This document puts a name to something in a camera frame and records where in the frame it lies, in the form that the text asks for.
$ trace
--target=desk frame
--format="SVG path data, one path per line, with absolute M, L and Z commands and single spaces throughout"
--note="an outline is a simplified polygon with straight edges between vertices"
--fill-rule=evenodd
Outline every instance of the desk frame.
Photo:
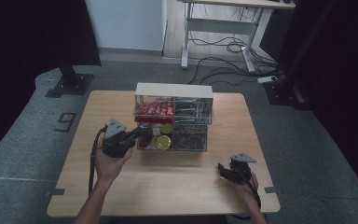
M 188 35 L 190 31 L 201 31 L 210 33 L 223 33 L 223 34 L 236 34 L 236 35 L 248 35 L 249 39 L 245 47 L 241 47 L 242 56 L 245 60 L 246 66 L 250 73 L 255 73 L 255 67 L 250 55 L 250 49 L 255 39 L 255 33 L 257 32 L 258 25 L 260 23 L 261 16 L 265 7 L 269 8 L 291 8 L 295 5 L 293 3 L 284 4 L 269 2 L 267 0 L 231 0 L 231 1 L 201 1 L 201 0 L 178 0 L 187 4 L 186 9 L 186 26 L 185 26 L 185 42 L 182 48 L 182 69 L 187 69 L 188 65 Z M 207 19 L 196 19 L 191 17 L 191 8 L 194 4 L 214 4 L 221 6 L 238 6 L 238 7 L 256 7 L 255 20 L 253 22 L 248 21 L 217 21 Z

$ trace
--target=human arm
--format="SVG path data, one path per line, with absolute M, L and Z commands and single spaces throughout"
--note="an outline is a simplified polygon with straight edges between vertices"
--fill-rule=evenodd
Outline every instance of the human arm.
M 100 139 L 98 149 L 95 152 L 95 168 L 98 179 L 91 194 L 78 213 L 74 222 L 75 224 L 99 222 L 105 195 L 113 181 L 120 174 L 124 163 L 132 155 L 132 148 L 130 148 L 124 158 L 111 158 L 103 153 L 101 147 L 102 139 Z
M 258 189 L 257 176 L 252 172 L 252 177 L 249 180 L 251 184 L 254 185 L 255 189 Z M 235 191 L 237 192 L 240 200 L 248 208 L 251 220 L 254 224 L 265 224 L 267 223 L 260 209 L 258 208 L 257 201 L 252 193 L 252 190 L 246 184 L 239 185 L 232 183 Z

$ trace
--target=power strip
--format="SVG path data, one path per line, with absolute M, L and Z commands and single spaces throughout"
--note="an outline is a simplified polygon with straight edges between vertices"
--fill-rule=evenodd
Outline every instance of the power strip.
M 275 76 L 272 76 L 272 77 L 260 77 L 257 79 L 257 82 L 259 84 L 263 84 L 263 83 L 271 82 L 271 81 L 278 81 L 278 78 Z

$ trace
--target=wooden table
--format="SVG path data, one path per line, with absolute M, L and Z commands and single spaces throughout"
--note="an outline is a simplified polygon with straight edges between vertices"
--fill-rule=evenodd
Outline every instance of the wooden table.
M 257 160 L 263 213 L 280 209 L 269 169 L 243 96 L 213 94 L 213 124 L 208 131 L 207 152 L 144 151 L 135 149 L 107 193 L 103 216 L 178 216 L 246 213 L 229 183 L 219 176 L 217 163 L 228 167 L 230 156 L 244 152 Z M 88 197 L 90 151 L 96 133 L 114 118 L 136 127 L 132 112 L 134 91 L 94 91 L 78 125 L 62 168 L 57 189 L 48 206 L 51 217 L 75 217 Z
M 296 5 L 290 1 L 286 4 L 281 0 L 280 2 L 273 2 L 269 0 L 177 0 L 179 2 L 187 3 L 186 11 L 186 26 L 185 26 L 185 42 L 182 49 L 182 68 L 187 69 L 188 60 L 188 35 L 190 31 L 223 33 L 223 34 L 237 34 L 248 35 L 249 39 L 245 47 L 241 47 L 242 55 L 246 62 L 246 66 L 250 73 L 255 72 L 255 67 L 252 62 L 252 57 L 249 54 L 252 43 L 255 39 L 255 32 L 257 31 L 261 15 L 264 8 L 275 9 L 294 9 Z M 256 7 L 255 20 L 252 22 L 246 21 L 218 21 L 197 19 L 191 16 L 191 8 L 194 4 L 210 4 L 218 6 L 234 6 L 234 7 Z

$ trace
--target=clear plastic box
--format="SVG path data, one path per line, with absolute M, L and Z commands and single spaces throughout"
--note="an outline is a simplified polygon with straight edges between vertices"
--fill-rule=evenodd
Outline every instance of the clear plastic box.
M 213 93 L 207 86 L 138 83 L 136 122 L 211 124 Z
M 138 83 L 134 117 L 145 125 L 138 148 L 206 151 L 213 121 L 210 86 Z
M 207 136 L 208 127 L 205 125 L 153 124 L 152 127 L 142 131 L 138 140 L 138 148 L 146 150 L 206 151 Z

